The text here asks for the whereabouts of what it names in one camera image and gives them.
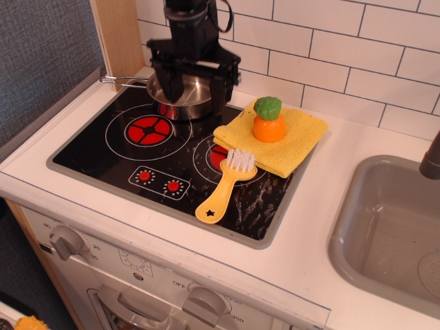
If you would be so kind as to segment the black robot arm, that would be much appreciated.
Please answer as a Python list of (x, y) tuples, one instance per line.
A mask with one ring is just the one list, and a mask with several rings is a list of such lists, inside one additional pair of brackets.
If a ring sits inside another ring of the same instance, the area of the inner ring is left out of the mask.
[(170, 39), (151, 39), (151, 63), (165, 98), (175, 103), (184, 92), (184, 76), (209, 82), (212, 110), (221, 113), (240, 82), (241, 58), (222, 48), (219, 34), (233, 24), (229, 10), (226, 29), (219, 27), (215, 1), (166, 1), (164, 15), (171, 31)]

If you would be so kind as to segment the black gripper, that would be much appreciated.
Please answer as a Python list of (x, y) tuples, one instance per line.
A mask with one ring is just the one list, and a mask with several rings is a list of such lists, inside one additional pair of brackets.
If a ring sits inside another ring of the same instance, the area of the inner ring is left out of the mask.
[(151, 63), (167, 100), (177, 102), (183, 92), (183, 72), (199, 61), (218, 64), (218, 75), (210, 79), (211, 105), (219, 115), (231, 100), (234, 85), (241, 82), (241, 58), (219, 44), (219, 34), (232, 27), (230, 13), (227, 28), (219, 27), (216, 10), (165, 10), (171, 30), (170, 39), (151, 39)]

